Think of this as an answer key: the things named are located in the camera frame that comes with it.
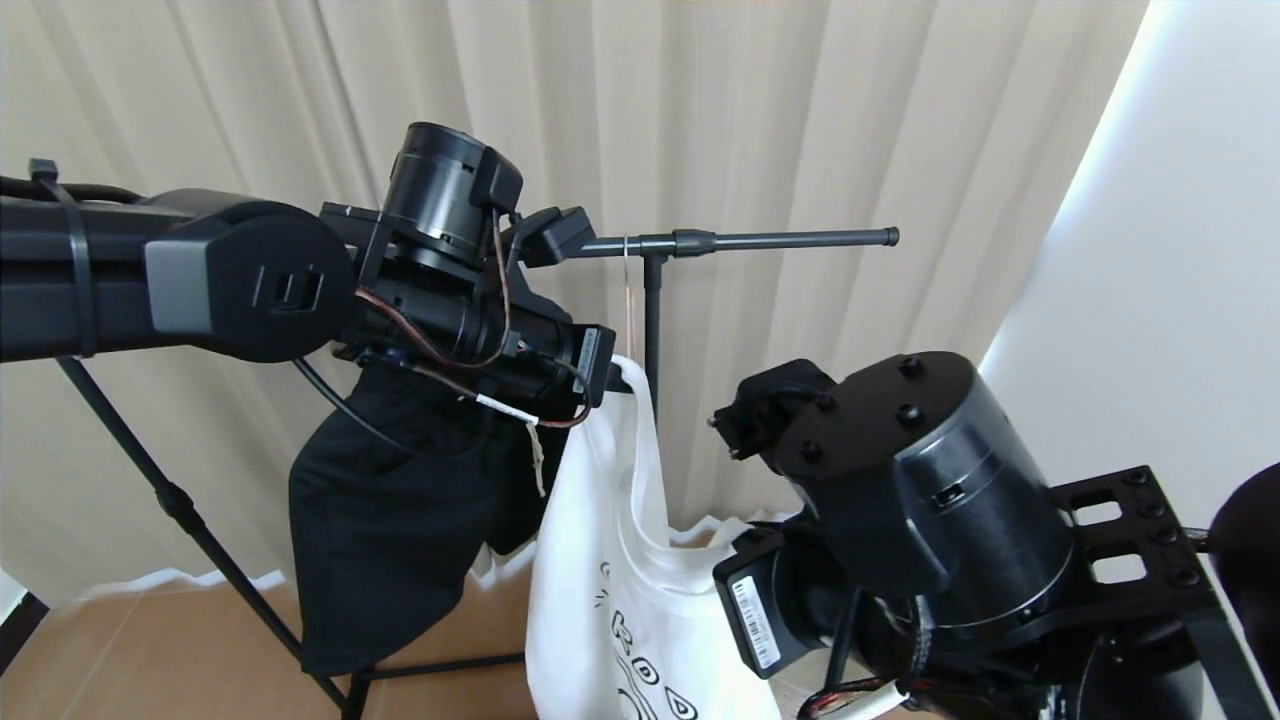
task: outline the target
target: baseboard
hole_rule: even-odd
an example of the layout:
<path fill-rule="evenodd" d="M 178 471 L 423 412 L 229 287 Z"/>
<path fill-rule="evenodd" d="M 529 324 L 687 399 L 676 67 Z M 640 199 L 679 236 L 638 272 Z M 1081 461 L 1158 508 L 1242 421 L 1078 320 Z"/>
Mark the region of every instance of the baseboard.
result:
<path fill-rule="evenodd" d="M 49 615 L 49 607 L 28 592 L 0 624 L 0 675 L 4 675 L 13 659 L 18 657 L 22 646 L 27 644 L 45 615 Z"/>

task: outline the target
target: brown tile floor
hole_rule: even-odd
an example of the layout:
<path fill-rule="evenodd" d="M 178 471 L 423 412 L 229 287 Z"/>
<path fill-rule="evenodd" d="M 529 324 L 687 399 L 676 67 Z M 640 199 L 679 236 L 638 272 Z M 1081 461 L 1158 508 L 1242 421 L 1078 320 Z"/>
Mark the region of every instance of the brown tile floor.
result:
<path fill-rule="evenodd" d="M 265 594 L 297 632 L 292 589 Z M 383 665 L 518 652 L 527 601 L 527 571 L 489 591 L 472 582 L 448 618 Z M 808 679 L 819 678 L 824 665 L 814 653 L 773 683 L 786 716 L 795 716 Z M 346 689 L 344 679 L 338 684 Z M 374 683 L 365 711 L 367 720 L 534 716 L 522 665 Z M 58 609 L 0 678 L 0 720 L 311 717 L 338 712 L 227 585 L 170 583 Z"/>

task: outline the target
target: beige curtain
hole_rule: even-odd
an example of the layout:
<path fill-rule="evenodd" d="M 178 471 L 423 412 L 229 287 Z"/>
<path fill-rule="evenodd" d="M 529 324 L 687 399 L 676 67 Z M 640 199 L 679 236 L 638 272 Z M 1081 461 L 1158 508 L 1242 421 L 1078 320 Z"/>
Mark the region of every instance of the beige curtain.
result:
<path fill-rule="evenodd" d="M 744 375 L 792 357 L 840 375 L 904 348 L 980 359 L 1143 12 L 6 0 L 0 164 L 22 174 L 38 155 L 69 181 L 145 193 L 372 206 L 406 124 L 430 119 L 515 160 L 526 211 L 582 205 L 602 234 L 900 227 L 896 249 L 667 265 L 659 427 L 672 521 L 687 525 L 795 506 L 703 423 Z M 622 260 L 530 274 L 580 320 L 625 327 Z M 315 361 L 353 383 L 352 368 Z M 329 411 L 310 386 L 289 365 L 187 348 L 88 365 L 247 571 L 291 568 L 285 477 Z M 0 372 L 5 570 L 59 603 L 159 568 L 209 569 L 56 366 Z"/>

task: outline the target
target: bolt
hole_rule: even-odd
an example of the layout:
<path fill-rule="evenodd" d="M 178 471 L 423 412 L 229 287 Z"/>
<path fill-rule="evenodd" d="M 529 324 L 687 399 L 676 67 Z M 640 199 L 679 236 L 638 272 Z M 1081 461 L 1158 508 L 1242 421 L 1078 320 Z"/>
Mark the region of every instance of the bolt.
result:
<path fill-rule="evenodd" d="M 905 378 L 918 378 L 922 373 L 924 373 L 924 364 L 920 363 L 919 357 L 911 355 L 910 357 L 902 360 L 902 363 L 897 366 L 897 370 L 902 373 L 902 377 Z"/>
<path fill-rule="evenodd" d="M 1160 528 L 1151 533 L 1151 539 L 1160 544 L 1174 544 L 1178 542 L 1178 528 Z"/>
<path fill-rule="evenodd" d="M 897 421 L 904 427 L 910 427 L 920 421 L 924 414 L 920 413 L 919 406 L 906 404 L 897 409 Z"/>
<path fill-rule="evenodd" d="M 1164 518 L 1167 511 L 1164 502 L 1148 502 L 1138 510 L 1138 514 L 1143 518 Z"/>
<path fill-rule="evenodd" d="M 1169 575 L 1169 582 L 1180 588 L 1193 588 L 1199 584 L 1199 573 L 1190 568 L 1183 568 Z"/>
<path fill-rule="evenodd" d="M 817 462 L 822 460 L 822 446 L 806 439 L 800 445 L 800 457 L 805 459 L 805 462 Z"/>

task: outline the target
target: garment rack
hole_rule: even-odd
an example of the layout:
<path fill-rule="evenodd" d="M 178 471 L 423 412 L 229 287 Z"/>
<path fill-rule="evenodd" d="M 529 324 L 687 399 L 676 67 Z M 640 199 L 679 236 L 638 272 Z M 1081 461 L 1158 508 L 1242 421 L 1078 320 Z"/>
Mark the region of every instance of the garment rack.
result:
<path fill-rule="evenodd" d="M 705 231 L 675 231 L 668 234 L 643 234 L 631 237 L 600 237 L 589 242 L 576 255 L 577 258 L 622 258 L 639 255 L 644 259 L 644 365 L 649 379 L 649 392 L 653 397 L 654 415 L 658 414 L 658 361 L 660 356 L 660 313 L 662 313 L 662 266 L 672 258 L 698 258 L 723 250 L 781 250 L 799 247 L 849 247 L 865 245 L 896 245 L 897 228 L 869 231 L 833 231 L 800 233 L 764 234 L 724 234 Z M 253 614 L 271 630 L 280 644 L 294 660 L 302 660 L 302 643 L 280 620 L 275 610 L 268 605 L 262 593 L 253 587 L 236 560 L 214 537 L 204 518 L 196 511 L 196 505 L 180 487 L 169 480 L 151 455 L 138 441 L 128 423 L 115 410 L 102 388 L 93 380 L 84 365 L 76 357 L 59 357 L 58 365 L 76 389 L 106 427 L 115 442 L 124 450 L 142 477 L 151 484 L 160 507 L 191 536 L 192 541 L 221 571 L 227 582 L 253 610 Z M 338 706 L 342 720 L 360 720 L 365 712 L 369 687 L 375 680 L 388 680 L 410 675 L 429 675 L 474 667 L 522 662 L 525 653 L 476 657 L 451 662 L 434 662 L 410 667 L 376 669 L 366 667 L 351 675 L 349 689 L 343 693 L 332 678 L 311 675 L 329 700 Z"/>

